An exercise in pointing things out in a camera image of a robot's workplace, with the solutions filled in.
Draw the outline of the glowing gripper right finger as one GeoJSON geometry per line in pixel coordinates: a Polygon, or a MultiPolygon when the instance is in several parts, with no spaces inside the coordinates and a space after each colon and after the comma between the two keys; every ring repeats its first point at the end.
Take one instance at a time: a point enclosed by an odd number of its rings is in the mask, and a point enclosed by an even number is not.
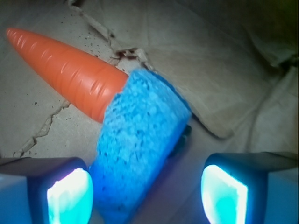
{"type": "Polygon", "coordinates": [[[201,175],[201,200],[212,224],[296,224],[298,155],[214,153],[201,175]]]}

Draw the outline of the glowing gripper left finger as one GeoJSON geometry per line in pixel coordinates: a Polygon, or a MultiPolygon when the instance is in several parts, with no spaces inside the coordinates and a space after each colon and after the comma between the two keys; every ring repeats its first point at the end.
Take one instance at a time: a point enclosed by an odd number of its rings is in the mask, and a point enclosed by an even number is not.
{"type": "Polygon", "coordinates": [[[2,158],[2,224],[87,224],[93,182],[78,157],[2,158]]]}

